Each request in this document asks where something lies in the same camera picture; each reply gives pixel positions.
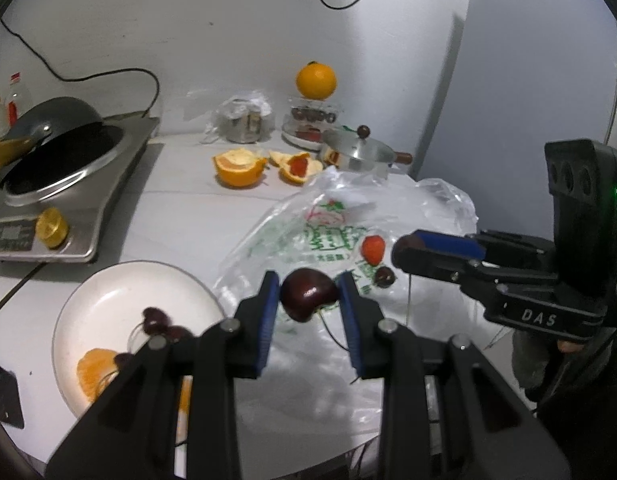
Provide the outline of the red strawberry on bag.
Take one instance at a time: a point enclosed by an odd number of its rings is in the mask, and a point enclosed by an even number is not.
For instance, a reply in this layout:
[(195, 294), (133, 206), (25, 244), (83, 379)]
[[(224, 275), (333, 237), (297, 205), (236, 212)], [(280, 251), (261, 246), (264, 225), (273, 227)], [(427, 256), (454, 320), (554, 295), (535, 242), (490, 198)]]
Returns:
[(368, 235), (361, 246), (361, 255), (370, 266), (379, 266), (385, 256), (386, 242), (380, 235)]

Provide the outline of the whole orange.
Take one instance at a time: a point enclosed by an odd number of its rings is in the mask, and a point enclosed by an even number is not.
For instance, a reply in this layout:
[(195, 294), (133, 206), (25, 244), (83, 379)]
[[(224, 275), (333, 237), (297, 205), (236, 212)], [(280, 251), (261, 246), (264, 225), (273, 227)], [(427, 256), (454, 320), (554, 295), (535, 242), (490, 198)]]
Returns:
[(310, 62), (296, 74), (295, 85), (303, 98), (324, 101), (335, 93), (338, 81), (329, 65)]

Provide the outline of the white ceramic plate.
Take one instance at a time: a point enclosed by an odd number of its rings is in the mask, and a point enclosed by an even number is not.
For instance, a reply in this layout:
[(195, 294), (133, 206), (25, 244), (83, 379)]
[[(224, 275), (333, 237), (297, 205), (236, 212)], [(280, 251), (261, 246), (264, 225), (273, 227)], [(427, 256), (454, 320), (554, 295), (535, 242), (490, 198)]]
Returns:
[(132, 261), (95, 273), (66, 300), (54, 326), (54, 377), (74, 416), (92, 405), (78, 383), (78, 361), (95, 348), (137, 352), (149, 339), (141, 328), (147, 307), (161, 309), (173, 325), (196, 336), (224, 317), (209, 289), (176, 266)]

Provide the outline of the peeled mandarin segment cluster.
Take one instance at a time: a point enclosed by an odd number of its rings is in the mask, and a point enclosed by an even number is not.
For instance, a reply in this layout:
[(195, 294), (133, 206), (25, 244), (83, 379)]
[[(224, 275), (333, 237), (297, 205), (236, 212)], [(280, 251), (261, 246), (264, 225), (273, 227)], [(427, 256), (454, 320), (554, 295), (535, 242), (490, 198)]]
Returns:
[(95, 348), (87, 351), (78, 361), (78, 383), (90, 403), (95, 402), (118, 375), (118, 365), (115, 364), (117, 356), (118, 352), (114, 350)]

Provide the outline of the dark red cherry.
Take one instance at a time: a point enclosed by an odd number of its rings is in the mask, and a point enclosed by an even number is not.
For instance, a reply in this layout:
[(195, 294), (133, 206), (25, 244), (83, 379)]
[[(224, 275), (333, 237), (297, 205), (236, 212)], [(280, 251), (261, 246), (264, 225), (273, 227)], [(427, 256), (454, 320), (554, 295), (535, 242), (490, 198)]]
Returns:
[(336, 283), (322, 271), (310, 268), (292, 271), (282, 282), (279, 293), (287, 315), (299, 323), (309, 322), (317, 310), (339, 299)]

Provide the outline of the orange mandarin segment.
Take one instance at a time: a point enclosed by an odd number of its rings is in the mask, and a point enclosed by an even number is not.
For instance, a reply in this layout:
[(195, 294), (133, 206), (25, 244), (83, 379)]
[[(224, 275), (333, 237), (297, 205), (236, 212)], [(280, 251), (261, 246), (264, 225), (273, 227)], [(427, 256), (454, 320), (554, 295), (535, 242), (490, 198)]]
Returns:
[(182, 390), (180, 390), (179, 396), (179, 411), (184, 414), (189, 413), (191, 386), (192, 378), (190, 376), (182, 378)]

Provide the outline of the steel pot with lid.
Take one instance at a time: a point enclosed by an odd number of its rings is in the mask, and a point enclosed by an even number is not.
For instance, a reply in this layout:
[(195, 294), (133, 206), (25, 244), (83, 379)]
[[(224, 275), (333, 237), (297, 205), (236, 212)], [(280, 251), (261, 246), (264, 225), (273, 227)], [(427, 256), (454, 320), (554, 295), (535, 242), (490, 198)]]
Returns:
[(341, 171), (373, 174), (386, 179), (395, 164), (409, 166), (414, 157), (406, 152), (396, 152), (389, 145), (371, 137), (371, 129), (360, 125), (354, 131), (337, 128), (322, 135), (319, 158), (326, 166)]

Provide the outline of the silver induction cooker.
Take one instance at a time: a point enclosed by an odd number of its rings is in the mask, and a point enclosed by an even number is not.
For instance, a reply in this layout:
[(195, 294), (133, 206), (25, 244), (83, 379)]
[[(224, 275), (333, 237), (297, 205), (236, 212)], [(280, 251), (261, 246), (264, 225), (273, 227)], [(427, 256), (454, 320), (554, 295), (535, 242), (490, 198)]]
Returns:
[[(159, 123), (131, 117), (84, 125), (18, 160), (0, 181), (0, 260), (94, 260), (118, 196)], [(55, 248), (36, 232), (37, 220), (49, 208), (68, 224), (66, 238)]]

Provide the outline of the black wok pan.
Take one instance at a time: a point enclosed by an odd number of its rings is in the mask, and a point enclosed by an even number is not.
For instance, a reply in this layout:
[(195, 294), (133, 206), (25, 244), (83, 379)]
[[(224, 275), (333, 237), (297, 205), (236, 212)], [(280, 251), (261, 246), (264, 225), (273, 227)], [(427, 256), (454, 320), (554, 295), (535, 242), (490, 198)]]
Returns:
[(92, 165), (120, 144), (123, 130), (106, 124), (92, 105), (60, 96), (31, 108), (5, 138), (34, 141), (31, 150), (0, 172), (0, 188), (23, 195)]

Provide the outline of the orange peel with strawberry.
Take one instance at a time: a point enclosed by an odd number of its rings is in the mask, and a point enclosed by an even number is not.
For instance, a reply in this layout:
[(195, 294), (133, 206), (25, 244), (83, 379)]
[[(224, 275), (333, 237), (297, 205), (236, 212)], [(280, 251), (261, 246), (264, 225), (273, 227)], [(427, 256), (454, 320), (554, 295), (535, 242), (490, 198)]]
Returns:
[(303, 185), (324, 170), (324, 165), (310, 153), (287, 154), (269, 151), (269, 161), (278, 168), (278, 176), (286, 183)]

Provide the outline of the glass jar with cherries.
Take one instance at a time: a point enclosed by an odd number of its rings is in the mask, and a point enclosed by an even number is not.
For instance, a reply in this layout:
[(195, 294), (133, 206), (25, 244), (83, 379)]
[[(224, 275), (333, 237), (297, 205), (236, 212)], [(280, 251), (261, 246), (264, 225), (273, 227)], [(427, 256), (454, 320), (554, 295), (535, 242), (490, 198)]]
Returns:
[(322, 148), (323, 134), (338, 125), (341, 106), (331, 101), (307, 98), (290, 98), (281, 124), (284, 140), (296, 148), (318, 152)]

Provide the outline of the orange peel half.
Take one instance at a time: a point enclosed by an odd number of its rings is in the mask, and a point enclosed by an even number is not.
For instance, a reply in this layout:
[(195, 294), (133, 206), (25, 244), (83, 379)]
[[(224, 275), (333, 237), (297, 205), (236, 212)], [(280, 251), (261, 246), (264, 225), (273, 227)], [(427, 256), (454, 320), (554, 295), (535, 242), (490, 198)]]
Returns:
[(212, 157), (218, 180), (230, 188), (251, 188), (262, 180), (267, 162), (246, 148), (235, 148)]

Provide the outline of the clear printed plastic bag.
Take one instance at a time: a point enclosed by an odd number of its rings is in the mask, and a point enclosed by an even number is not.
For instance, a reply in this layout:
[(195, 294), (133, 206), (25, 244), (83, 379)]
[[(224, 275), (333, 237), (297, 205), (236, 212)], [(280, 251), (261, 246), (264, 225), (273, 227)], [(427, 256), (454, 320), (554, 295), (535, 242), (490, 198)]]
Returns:
[[(392, 245), (414, 230), (464, 235), (476, 232), (477, 223), (469, 195), (441, 179), (378, 180), (326, 170), (266, 212), (225, 259), (213, 290), (231, 313), (258, 291), (266, 271), (281, 278), (300, 268), (330, 278), (349, 271), (362, 295), (417, 335), (446, 341), (462, 333), (484, 347), (494, 330), (483, 321), (479, 304), (457, 286), (399, 273), (393, 285), (381, 289), (359, 252), (371, 234)], [(338, 306), (304, 324), (278, 312), (262, 377), (237, 388), (243, 425), (253, 432), (287, 434), (377, 430), (382, 385), (356, 379), (344, 342)]]

